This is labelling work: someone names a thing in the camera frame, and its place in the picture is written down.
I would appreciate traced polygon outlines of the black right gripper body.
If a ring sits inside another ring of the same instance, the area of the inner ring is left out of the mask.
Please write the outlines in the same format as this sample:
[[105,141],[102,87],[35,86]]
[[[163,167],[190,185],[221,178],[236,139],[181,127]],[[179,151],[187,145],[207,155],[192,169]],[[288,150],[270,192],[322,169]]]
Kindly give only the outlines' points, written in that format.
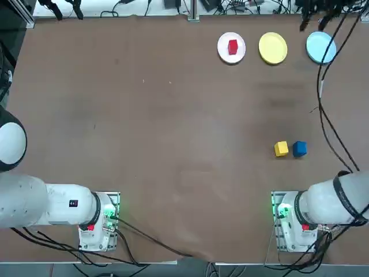
[[333,13],[340,11],[343,1],[301,1],[302,14],[315,14],[320,12]]

